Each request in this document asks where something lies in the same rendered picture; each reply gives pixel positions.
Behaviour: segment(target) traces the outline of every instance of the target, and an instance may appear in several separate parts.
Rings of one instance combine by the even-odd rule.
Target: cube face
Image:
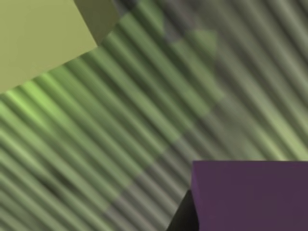
[[[109,0],[96,1],[107,2],[110,11]],[[116,23],[115,16],[109,19]],[[96,48],[93,33],[99,33],[89,30],[74,0],[2,0],[0,30],[0,93]]]
[[[308,230],[308,162],[194,162],[200,231]]]

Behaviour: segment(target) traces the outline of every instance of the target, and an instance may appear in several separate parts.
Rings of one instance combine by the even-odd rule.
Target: purple box
[[[308,162],[195,161],[200,231],[308,231]]]

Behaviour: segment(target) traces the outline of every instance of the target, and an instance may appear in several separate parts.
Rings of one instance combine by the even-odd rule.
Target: purple square
[[[195,161],[200,231],[308,231],[307,161]]]

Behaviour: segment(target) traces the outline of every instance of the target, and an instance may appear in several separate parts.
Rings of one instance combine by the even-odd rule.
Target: corrugated surface
[[[306,1],[172,2],[1,95],[4,230],[163,231],[192,160],[308,160]]]

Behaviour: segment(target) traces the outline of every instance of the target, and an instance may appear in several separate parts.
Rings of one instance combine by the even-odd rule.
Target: striped surface
[[[1,95],[4,230],[163,231],[192,160],[308,160],[307,1],[161,2]]]

